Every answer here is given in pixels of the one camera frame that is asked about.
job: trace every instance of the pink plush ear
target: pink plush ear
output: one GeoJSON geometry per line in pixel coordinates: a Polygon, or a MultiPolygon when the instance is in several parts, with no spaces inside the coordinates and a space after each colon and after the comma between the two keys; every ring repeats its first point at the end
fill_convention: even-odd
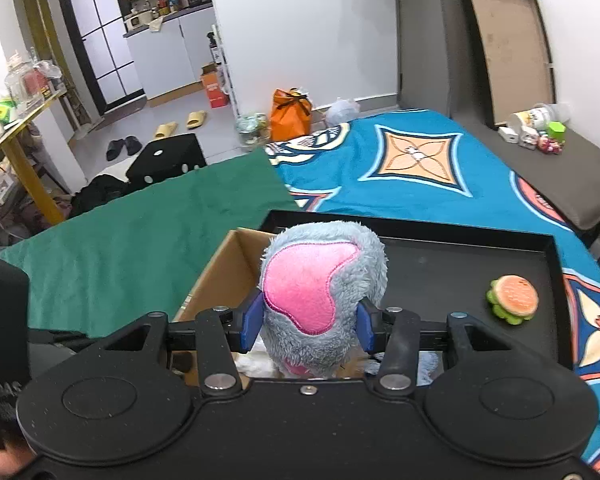
{"type": "Polygon", "coordinates": [[[287,316],[300,332],[327,332],[336,313],[331,279],[359,252],[350,242],[295,244],[282,249],[265,269],[262,288],[267,304],[287,316]]]}

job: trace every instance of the yellow table leg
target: yellow table leg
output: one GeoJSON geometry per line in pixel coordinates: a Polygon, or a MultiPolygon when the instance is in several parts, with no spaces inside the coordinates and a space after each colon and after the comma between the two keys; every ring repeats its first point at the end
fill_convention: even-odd
{"type": "Polygon", "coordinates": [[[56,202],[48,195],[42,185],[36,171],[31,167],[27,156],[24,154],[18,138],[14,137],[2,146],[4,155],[9,159],[13,171],[20,179],[33,202],[36,203],[40,212],[51,225],[59,224],[64,220],[62,212],[58,209],[56,202]]]}

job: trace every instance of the black slipper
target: black slipper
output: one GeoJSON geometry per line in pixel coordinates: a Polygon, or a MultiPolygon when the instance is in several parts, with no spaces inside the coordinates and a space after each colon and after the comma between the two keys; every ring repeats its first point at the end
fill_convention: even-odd
{"type": "Polygon", "coordinates": [[[137,137],[128,136],[125,139],[125,144],[126,144],[126,152],[129,154],[129,156],[135,155],[137,152],[142,150],[142,144],[140,143],[140,141],[138,140],[137,137]]]}
{"type": "Polygon", "coordinates": [[[107,160],[111,162],[118,158],[118,155],[122,152],[122,146],[125,145],[125,141],[122,139],[112,140],[107,147],[107,160]]]}

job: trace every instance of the black tray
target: black tray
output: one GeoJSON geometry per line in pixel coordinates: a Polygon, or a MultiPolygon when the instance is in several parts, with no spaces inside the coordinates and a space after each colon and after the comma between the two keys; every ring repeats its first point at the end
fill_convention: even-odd
{"type": "Polygon", "coordinates": [[[384,242],[388,286],[382,306],[408,308],[430,321],[466,312],[573,369],[569,307],[553,236],[280,210],[270,211],[260,230],[279,233],[297,224],[333,220],[360,222],[384,242]],[[486,300],[491,281],[505,274],[528,279],[540,298],[534,318],[517,326],[495,317],[486,300]]]}

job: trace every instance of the gray fur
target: gray fur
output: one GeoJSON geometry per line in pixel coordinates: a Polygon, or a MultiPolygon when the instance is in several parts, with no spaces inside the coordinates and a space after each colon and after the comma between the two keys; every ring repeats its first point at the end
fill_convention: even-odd
{"type": "Polygon", "coordinates": [[[273,239],[265,251],[260,275],[271,257],[289,245],[302,242],[352,242],[360,249],[358,256],[333,275],[330,293],[336,306],[334,325],[320,335],[307,335],[284,314],[266,306],[262,339],[276,365],[286,372],[283,360],[302,365],[317,377],[332,377],[346,361],[351,348],[358,344],[356,309],[368,297],[380,304],[386,289],[386,257],[378,236],[356,222],[321,222],[291,227],[273,239]]]}

